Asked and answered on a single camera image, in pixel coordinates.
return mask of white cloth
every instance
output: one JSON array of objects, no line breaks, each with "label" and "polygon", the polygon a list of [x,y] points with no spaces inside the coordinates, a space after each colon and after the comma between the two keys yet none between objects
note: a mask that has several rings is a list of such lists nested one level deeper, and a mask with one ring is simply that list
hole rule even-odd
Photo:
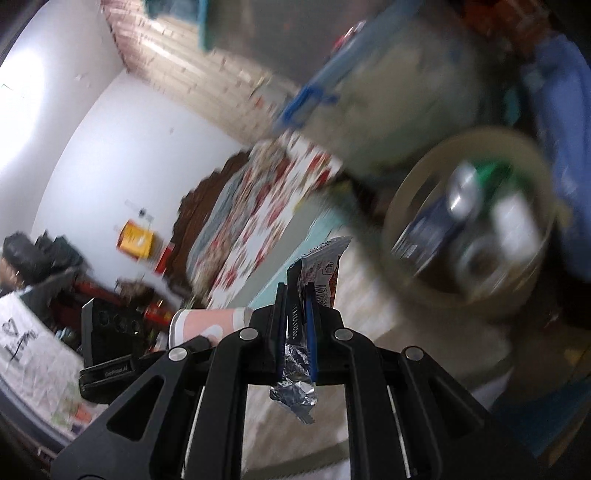
[{"label": "white cloth", "polygon": [[0,299],[0,376],[37,416],[74,439],[105,408],[83,400],[79,357],[16,293]]}]

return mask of snack wrapper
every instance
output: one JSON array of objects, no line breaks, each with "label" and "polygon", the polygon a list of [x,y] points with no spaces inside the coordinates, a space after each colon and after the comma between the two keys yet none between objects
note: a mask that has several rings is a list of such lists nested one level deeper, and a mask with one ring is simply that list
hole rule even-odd
[{"label": "snack wrapper", "polygon": [[287,321],[284,363],[280,382],[271,387],[269,396],[289,408],[303,423],[312,424],[310,410],[316,405],[314,391],[316,345],[306,335],[304,287],[314,284],[319,305],[332,307],[335,302],[339,258],[351,237],[332,238],[297,260],[287,270]]}]

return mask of wooden headboard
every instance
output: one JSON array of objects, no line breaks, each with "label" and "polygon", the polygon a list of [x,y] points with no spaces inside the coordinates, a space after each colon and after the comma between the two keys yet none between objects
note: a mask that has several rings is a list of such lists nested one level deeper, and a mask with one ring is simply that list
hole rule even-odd
[{"label": "wooden headboard", "polygon": [[187,279],[187,256],[209,219],[221,191],[228,180],[246,164],[248,154],[240,151],[228,158],[222,171],[214,171],[181,201],[171,239],[174,250],[166,263],[164,276],[170,290],[183,297],[191,295],[191,285]]}]

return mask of bed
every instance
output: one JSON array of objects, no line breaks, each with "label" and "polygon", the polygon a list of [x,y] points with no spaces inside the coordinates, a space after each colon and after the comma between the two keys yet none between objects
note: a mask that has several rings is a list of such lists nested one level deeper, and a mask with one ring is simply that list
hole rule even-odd
[{"label": "bed", "polygon": [[[337,158],[298,132],[255,145],[190,247],[193,293],[209,309],[270,304],[294,260],[331,236],[352,235],[335,299],[344,324],[388,349],[423,346],[489,406],[511,372],[504,331],[480,319],[434,317],[393,293],[368,253],[379,250],[380,231],[359,211],[351,185],[335,181],[339,172]],[[316,423],[303,426],[268,388],[249,388],[244,478],[279,478],[347,457],[343,390],[322,388],[319,397]]]}]

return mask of plastic bag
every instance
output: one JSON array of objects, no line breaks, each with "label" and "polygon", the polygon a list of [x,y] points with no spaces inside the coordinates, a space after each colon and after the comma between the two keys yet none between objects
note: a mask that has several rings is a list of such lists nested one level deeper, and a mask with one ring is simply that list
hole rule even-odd
[{"label": "plastic bag", "polygon": [[20,273],[27,285],[45,280],[51,273],[51,259],[22,232],[4,239],[4,258]]},{"label": "plastic bag", "polygon": [[284,109],[296,127],[373,184],[409,156],[495,117],[487,57],[441,0],[400,0],[341,49]]},{"label": "plastic bag", "polygon": [[35,246],[50,258],[52,272],[76,267],[84,261],[78,250],[71,246],[63,236],[51,240],[45,232],[37,239]]}]

